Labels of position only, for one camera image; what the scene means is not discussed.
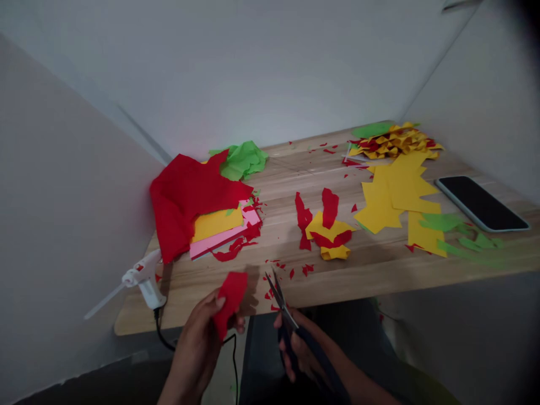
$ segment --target crumpled green paper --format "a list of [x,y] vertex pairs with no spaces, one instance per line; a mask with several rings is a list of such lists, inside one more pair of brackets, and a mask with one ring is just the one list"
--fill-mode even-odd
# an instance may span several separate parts
[[[241,145],[231,145],[227,161],[221,165],[220,173],[229,180],[237,181],[242,177],[245,180],[253,173],[262,172],[268,159],[268,154],[257,147],[255,142],[247,141]],[[214,156],[223,150],[211,150]]]

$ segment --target finger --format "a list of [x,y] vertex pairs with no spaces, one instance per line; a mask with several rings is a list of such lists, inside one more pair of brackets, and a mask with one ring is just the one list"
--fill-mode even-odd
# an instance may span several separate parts
[[282,324],[283,324],[283,318],[281,316],[281,312],[279,312],[277,314],[276,320],[274,321],[274,328],[279,329]]

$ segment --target scissors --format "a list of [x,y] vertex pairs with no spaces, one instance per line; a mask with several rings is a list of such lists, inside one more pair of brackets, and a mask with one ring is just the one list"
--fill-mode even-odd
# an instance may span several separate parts
[[274,294],[274,298],[281,311],[281,316],[283,317],[281,327],[278,330],[277,341],[279,343],[283,338],[286,348],[285,351],[291,360],[292,370],[297,376],[300,374],[300,369],[298,367],[298,358],[293,352],[293,348],[291,346],[291,335],[293,332],[295,332],[298,337],[304,340],[304,342],[307,344],[309,350],[311,350],[311,352],[315,356],[315,359],[317,359],[326,374],[327,381],[330,384],[330,387],[327,385],[322,376],[320,376],[316,372],[313,372],[313,374],[315,375],[315,379],[317,380],[317,384],[325,395],[328,402],[337,404],[350,404],[349,393],[345,389],[345,386],[341,382],[338,373],[328,359],[325,351],[321,348],[321,345],[319,345],[319,343],[313,338],[313,336],[307,331],[307,329],[299,326],[296,323],[296,321],[293,319],[293,316],[289,312],[287,302],[285,301],[285,297],[283,296],[283,292],[281,291],[280,282],[278,281],[276,272],[274,271],[273,267],[272,273],[274,275],[275,286],[272,283],[268,273],[265,272],[264,274],[266,275],[266,279],[270,284],[270,289]]

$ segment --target wooden table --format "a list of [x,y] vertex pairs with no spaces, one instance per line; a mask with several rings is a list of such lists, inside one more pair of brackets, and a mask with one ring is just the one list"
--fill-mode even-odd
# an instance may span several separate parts
[[[245,271],[249,274],[250,289],[242,311],[246,314],[262,314],[271,311],[272,301],[264,298],[268,282],[263,280],[264,271],[270,270],[270,261],[279,259],[286,264],[281,272],[283,292],[290,305],[308,307],[346,301],[399,291],[481,280],[536,270],[540,267],[540,209],[525,201],[514,191],[470,168],[452,153],[443,151],[437,161],[426,161],[423,177],[432,182],[443,176],[466,175],[479,182],[486,190],[520,214],[532,226],[531,231],[496,234],[505,241],[505,248],[492,251],[504,258],[502,268],[475,264],[449,255],[441,258],[416,250],[411,253],[407,243],[407,214],[401,216],[403,228],[384,228],[377,235],[362,229],[353,232],[346,245],[351,249],[348,260],[322,260],[320,249],[313,244],[312,251],[300,250],[300,229],[296,221],[294,199],[296,192],[313,215],[322,211],[321,193],[330,188],[339,197],[337,219],[355,224],[351,208],[365,206],[361,182],[370,182],[367,170],[348,168],[341,164],[342,154],[347,150],[347,140],[353,139],[350,130],[295,141],[292,145],[281,144],[265,148],[268,163],[262,173],[252,176],[247,183],[261,189],[260,200],[264,214],[263,226],[257,245],[242,249],[236,259],[221,263],[212,255],[192,262],[184,254],[174,265],[164,269],[161,289],[168,296],[164,309],[162,328],[184,325],[192,308],[199,300],[220,287],[229,271]],[[326,148],[335,154],[323,152]],[[308,149],[317,151],[308,153]],[[459,212],[442,193],[424,197],[441,203],[443,213]],[[459,246],[455,239],[459,234],[446,233],[448,242]],[[159,247],[154,235],[148,251]],[[314,264],[314,272],[308,277],[302,274],[302,266]],[[289,279],[290,269],[295,275]],[[132,289],[115,324],[117,335],[129,335],[154,331],[154,316],[145,304],[139,289]]]

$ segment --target person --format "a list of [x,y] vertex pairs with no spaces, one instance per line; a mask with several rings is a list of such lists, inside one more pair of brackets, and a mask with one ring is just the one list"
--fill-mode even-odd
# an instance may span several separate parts
[[[203,392],[212,378],[222,346],[212,321],[212,316],[218,313],[225,303],[225,298],[217,298],[218,291],[219,289],[210,293],[191,312],[178,340],[173,362],[158,405],[200,403]],[[399,403],[391,394],[360,370],[314,322],[296,309],[292,309],[291,314],[297,324],[307,329],[321,345],[341,378],[350,396],[351,404],[393,405]],[[279,329],[282,322],[281,313],[279,313],[274,322],[274,328]],[[239,315],[238,310],[230,319],[229,328],[235,328],[239,334],[244,333],[245,319]],[[302,373],[311,380],[314,380],[314,372],[325,378],[320,364],[318,364],[306,343],[295,333],[291,337],[291,346],[298,357],[298,366]],[[282,352],[285,373],[291,383],[294,384],[301,376],[297,376],[293,371],[290,358],[285,352],[283,340],[281,340],[278,347]]]

